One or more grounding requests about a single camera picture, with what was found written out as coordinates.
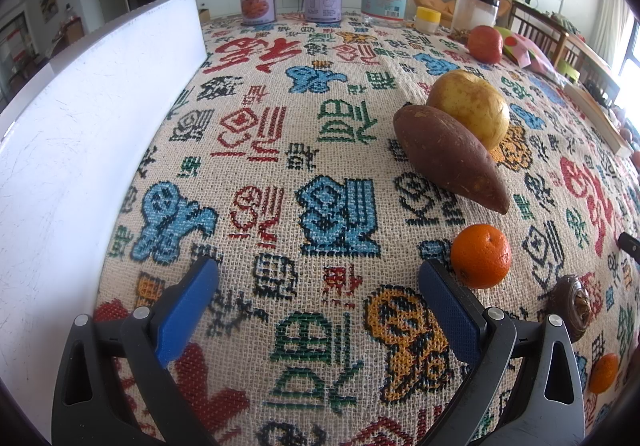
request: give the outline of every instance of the blue character pattern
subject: blue character pattern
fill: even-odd
[[[162,265],[180,256],[180,240],[193,230],[210,237],[216,230],[218,214],[213,208],[200,208],[188,201],[172,182],[159,182],[147,190],[142,200],[145,225],[131,250],[131,258],[145,261],[149,255]]]
[[[538,118],[535,114],[530,113],[529,111],[524,110],[519,105],[512,103],[509,105],[514,114],[518,115],[523,121],[527,124],[527,127],[535,130],[542,130],[546,127],[546,123]]]
[[[286,75],[293,80],[293,86],[289,92],[329,92],[329,82],[338,80],[347,82],[347,76],[341,72],[331,72],[321,69],[314,69],[306,65],[296,65],[286,70]]]
[[[378,229],[376,200],[370,179],[345,179],[344,186],[318,175],[296,192],[305,209],[300,225],[307,242],[304,255],[379,257],[370,238]]]
[[[529,79],[536,85],[539,89],[542,89],[542,92],[546,94],[546,97],[549,98],[556,105],[560,105],[562,107],[566,107],[566,103],[562,99],[562,97],[558,94],[558,91],[555,87],[549,85],[546,81],[537,78],[536,76],[529,75]]]
[[[427,72],[432,76],[440,76],[441,74],[460,68],[459,65],[452,64],[447,60],[434,58],[433,56],[429,56],[428,54],[424,54],[423,52],[414,54],[414,58],[418,62],[422,62],[423,64],[425,64],[427,67]]]

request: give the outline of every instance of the tangerine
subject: tangerine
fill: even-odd
[[[605,354],[591,369],[589,390],[593,394],[601,394],[613,384],[618,373],[618,355]]]
[[[466,286],[488,289],[500,283],[509,272],[511,246],[498,228],[473,224],[453,240],[451,266]]]

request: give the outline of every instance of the woven tablecloth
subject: woven tablecloth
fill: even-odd
[[[637,343],[638,272],[615,241],[639,233],[637,174],[564,93],[505,58],[480,64],[444,32],[367,28],[355,13],[203,30],[207,60],[133,178],[95,317],[151,305],[198,257],[218,261],[219,289],[169,370],[221,444],[415,444],[469,370],[417,270],[448,264],[450,242],[475,223],[501,229],[513,252],[504,281],[477,292],[485,306],[539,321],[558,278],[580,277],[593,307],[574,344],[587,429],[606,415]],[[510,105],[492,152],[505,216],[425,180],[394,136],[393,114],[457,68]],[[618,377],[595,396],[588,376],[609,352]],[[517,365],[478,434],[496,425]],[[119,366],[140,425],[160,436]]]

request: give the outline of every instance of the apple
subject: apple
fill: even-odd
[[[427,105],[457,119],[487,150],[497,147],[509,128],[509,106],[498,89],[460,69],[434,82]]]
[[[502,58],[502,35],[491,26],[476,26],[469,33],[466,48],[483,64],[497,64]]]

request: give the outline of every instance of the wall decoration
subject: wall decoration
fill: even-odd
[[[42,17],[46,24],[58,12],[58,3],[56,0],[40,0],[40,11],[42,12]]]

